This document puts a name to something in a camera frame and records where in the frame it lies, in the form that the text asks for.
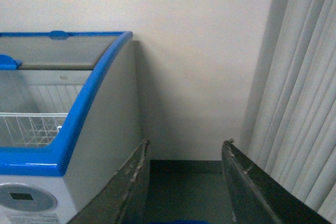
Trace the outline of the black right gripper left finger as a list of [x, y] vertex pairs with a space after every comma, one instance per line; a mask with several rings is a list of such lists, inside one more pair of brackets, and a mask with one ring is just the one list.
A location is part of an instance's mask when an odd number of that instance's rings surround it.
[[69, 223], [144, 223], [150, 142], [144, 139], [105, 188]]

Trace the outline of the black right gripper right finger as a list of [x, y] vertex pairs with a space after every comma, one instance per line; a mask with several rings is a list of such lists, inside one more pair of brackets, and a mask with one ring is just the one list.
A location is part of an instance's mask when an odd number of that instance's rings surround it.
[[233, 140], [223, 143], [222, 165], [236, 223], [329, 223], [259, 168]]

